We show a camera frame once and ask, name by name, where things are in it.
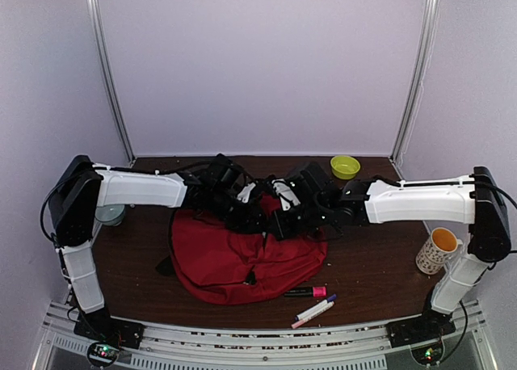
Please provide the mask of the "red student backpack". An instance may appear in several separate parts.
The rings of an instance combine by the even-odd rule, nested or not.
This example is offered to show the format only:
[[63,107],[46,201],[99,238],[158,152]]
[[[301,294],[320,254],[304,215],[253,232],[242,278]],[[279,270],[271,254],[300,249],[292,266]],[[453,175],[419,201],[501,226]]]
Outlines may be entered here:
[[214,305],[244,305],[282,296],[322,268],[328,244],[322,231],[283,241],[269,233],[240,234],[213,214],[175,210],[157,266],[195,298]]

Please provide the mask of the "black pink highlighter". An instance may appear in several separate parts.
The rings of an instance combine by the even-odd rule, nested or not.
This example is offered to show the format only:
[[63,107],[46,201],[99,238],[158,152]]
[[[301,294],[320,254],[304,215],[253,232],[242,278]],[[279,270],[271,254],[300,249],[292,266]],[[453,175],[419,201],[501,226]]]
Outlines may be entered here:
[[327,289],[326,286],[310,286],[310,287],[298,287],[292,288],[284,293],[285,297],[312,297],[321,298],[326,297]]

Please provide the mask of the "purple capped white marker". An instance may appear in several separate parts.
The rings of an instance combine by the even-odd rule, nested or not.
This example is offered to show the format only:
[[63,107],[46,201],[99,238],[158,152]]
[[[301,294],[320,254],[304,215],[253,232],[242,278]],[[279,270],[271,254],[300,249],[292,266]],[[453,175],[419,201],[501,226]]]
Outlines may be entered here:
[[302,318],[304,317],[307,317],[309,316],[310,314],[312,313],[315,313],[316,311],[318,311],[319,309],[323,309],[326,305],[328,305],[330,302],[333,302],[335,301],[337,298],[337,295],[336,294],[333,294],[329,297],[327,297],[325,300],[323,301],[320,301],[319,303],[317,303],[316,305],[314,305],[313,307],[303,311],[302,313],[299,313],[296,315],[295,317],[295,320],[298,322],[300,321]]

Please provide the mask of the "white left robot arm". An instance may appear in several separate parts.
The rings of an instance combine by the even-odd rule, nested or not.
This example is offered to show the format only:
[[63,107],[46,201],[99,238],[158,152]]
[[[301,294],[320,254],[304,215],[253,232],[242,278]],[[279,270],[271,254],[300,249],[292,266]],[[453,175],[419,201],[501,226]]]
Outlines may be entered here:
[[261,233],[266,215],[253,190],[259,185],[223,154],[173,170],[139,171],[95,164],[76,156],[49,192],[54,232],[46,238],[60,257],[84,326],[99,341],[116,334],[105,304],[92,253],[95,214],[100,208],[144,205],[207,211],[237,233]]

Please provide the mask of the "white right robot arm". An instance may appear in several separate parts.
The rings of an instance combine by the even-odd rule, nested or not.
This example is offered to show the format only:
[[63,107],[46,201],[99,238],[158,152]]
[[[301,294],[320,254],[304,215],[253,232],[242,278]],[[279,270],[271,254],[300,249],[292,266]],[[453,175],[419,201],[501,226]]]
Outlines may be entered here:
[[283,206],[271,214],[267,230],[279,240],[323,225],[339,229],[392,221],[450,221],[469,226],[467,249],[433,287],[422,315],[414,320],[419,338],[432,338],[449,323],[484,272],[512,252],[506,208],[511,198],[484,166],[452,179],[406,182],[376,176],[339,187],[311,162],[273,186]]

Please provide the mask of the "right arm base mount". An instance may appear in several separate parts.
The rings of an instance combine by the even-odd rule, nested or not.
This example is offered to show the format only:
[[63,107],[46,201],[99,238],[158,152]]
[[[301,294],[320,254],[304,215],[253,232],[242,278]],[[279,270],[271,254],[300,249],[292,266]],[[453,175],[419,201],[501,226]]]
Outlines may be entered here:
[[414,345],[452,334],[456,327],[451,314],[424,311],[417,317],[410,317],[386,325],[391,348]]

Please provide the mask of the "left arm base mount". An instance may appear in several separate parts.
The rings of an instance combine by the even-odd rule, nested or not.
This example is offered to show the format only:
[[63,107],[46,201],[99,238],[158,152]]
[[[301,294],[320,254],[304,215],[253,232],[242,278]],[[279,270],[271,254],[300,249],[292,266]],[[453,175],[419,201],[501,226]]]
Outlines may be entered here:
[[107,306],[93,313],[86,313],[80,307],[75,294],[72,295],[72,305],[78,310],[78,319],[74,326],[76,335],[109,343],[114,347],[140,347],[145,329],[141,323],[113,318]]

